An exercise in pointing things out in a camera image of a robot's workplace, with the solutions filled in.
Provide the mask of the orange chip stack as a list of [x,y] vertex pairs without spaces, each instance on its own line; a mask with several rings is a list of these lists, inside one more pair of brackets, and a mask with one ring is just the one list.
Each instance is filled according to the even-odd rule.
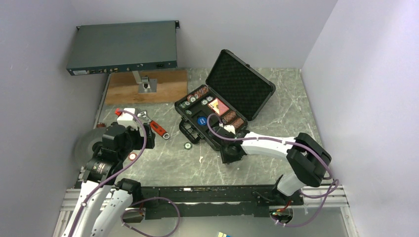
[[231,125],[236,129],[236,130],[238,130],[240,127],[242,127],[243,126],[243,124],[244,124],[244,120],[242,119],[242,118],[237,118],[236,120],[234,120],[232,123],[231,123]]
[[231,124],[237,118],[237,114],[234,111],[230,111],[228,114],[222,117],[223,124]]

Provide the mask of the green poker chip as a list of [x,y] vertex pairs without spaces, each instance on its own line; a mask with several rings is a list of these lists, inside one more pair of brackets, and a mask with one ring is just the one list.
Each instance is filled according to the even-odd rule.
[[190,149],[192,149],[192,144],[191,143],[189,143],[189,142],[186,142],[185,144],[184,144],[184,149],[186,149],[186,150],[190,150]]

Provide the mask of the blue small blind button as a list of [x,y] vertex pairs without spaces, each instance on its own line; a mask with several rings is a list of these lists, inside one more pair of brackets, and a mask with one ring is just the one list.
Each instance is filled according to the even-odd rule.
[[200,125],[200,126],[207,125],[207,122],[208,122],[208,120],[207,120],[206,117],[198,117],[198,119],[197,119],[197,124]]

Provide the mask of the red playing card deck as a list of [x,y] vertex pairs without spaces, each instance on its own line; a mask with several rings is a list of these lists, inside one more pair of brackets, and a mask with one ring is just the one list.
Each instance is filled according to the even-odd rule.
[[226,106],[221,100],[218,98],[213,99],[211,102],[208,103],[208,106],[219,116],[222,116],[224,113],[229,111],[229,107]]

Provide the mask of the black poker case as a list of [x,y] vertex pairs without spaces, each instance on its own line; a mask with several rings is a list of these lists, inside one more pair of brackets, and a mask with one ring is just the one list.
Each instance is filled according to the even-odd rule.
[[[201,87],[207,86],[209,91],[194,103],[187,101],[187,96]],[[191,144],[206,141],[214,150],[218,151],[220,144],[210,132],[209,126],[215,129],[225,125],[222,117],[230,111],[237,114],[245,122],[236,132],[244,130],[248,123],[254,120],[270,97],[276,86],[249,64],[245,63],[227,49],[221,50],[215,64],[210,70],[205,83],[188,92],[186,96],[174,103],[175,110],[180,114],[179,130]],[[222,116],[217,115],[208,103],[218,98],[229,111]],[[207,125],[197,124],[198,117],[206,117]]]

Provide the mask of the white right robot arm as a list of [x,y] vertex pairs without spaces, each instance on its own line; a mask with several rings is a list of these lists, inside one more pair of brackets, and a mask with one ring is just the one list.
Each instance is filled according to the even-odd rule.
[[330,154],[306,133],[296,137],[274,137],[247,130],[234,134],[222,128],[214,136],[222,140],[222,157],[229,161],[237,161],[244,155],[263,155],[288,162],[291,172],[277,179],[272,192],[278,205],[286,204],[303,187],[316,188],[323,180],[334,177]]

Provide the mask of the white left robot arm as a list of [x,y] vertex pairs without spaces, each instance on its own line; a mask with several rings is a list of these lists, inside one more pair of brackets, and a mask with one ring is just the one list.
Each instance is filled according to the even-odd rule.
[[81,137],[75,155],[85,167],[81,191],[64,237],[106,237],[128,207],[138,206],[143,198],[141,184],[115,174],[133,150],[152,149],[155,133],[149,124],[95,128]]

